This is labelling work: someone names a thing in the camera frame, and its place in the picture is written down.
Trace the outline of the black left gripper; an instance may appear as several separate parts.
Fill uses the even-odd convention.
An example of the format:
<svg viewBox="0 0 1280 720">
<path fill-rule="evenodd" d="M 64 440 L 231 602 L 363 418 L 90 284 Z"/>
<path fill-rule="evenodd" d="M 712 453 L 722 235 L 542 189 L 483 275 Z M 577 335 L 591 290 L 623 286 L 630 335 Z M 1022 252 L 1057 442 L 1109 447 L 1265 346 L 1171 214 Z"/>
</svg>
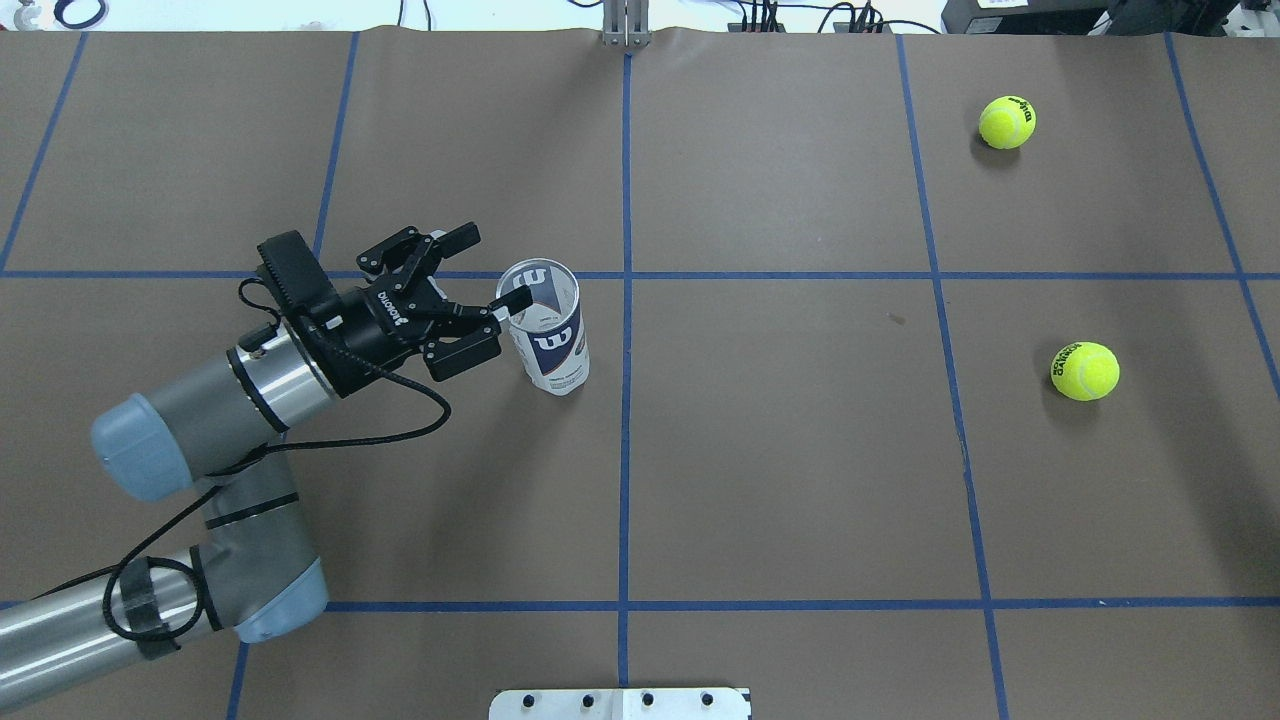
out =
<svg viewBox="0 0 1280 720">
<path fill-rule="evenodd" d="M 532 305 L 532 292 L 520 287 L 488 305 L 460 305 L 442 302 L 435 282 L 444 260 L 480 242 L 472 222 L 430 233 L 407 225 L 358 254 L 366 284 L 344 292 L 330 282 L 300 284 L 300 341 L 338 397 L 415 355 L 435 382 L 500 356 L 502 324 Z"/>
</svg>

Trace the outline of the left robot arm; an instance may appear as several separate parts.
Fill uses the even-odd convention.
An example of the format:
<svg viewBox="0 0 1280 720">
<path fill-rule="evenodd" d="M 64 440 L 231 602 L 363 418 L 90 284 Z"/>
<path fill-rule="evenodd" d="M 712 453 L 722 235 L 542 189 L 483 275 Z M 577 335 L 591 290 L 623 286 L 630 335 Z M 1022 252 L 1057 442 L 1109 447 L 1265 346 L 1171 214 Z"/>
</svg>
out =
<svg viewBox="0 0 1280 720">
<path fill-rule="evenodd" d="M 479 241 L 472 223 L 430 233 L 408 225 L 358 255 L 365 282 L 346 291 L 300 233 L 260 243 L 250 283 L 270 293 L 269 323 L 132 395 L 90 432 L 102 468 L 132 497 L 193 489 L 196 501 L 113 565 L 3 611 L 3 711 L 225 628 L 252 644 L 321 615 L 326 578 L 287 454 L 416 439 L 448 421 L 451 405 L 401 366 L 420 356 L 434 380 L 467 372 L 500 354 L 504 324 L 532 305 L 524 287 L 484 305 L 445 295 L 439 265 Z M 285 439 L 376 380 L 424 395 L 439 416 L 388 436 Z"/>
</svg>

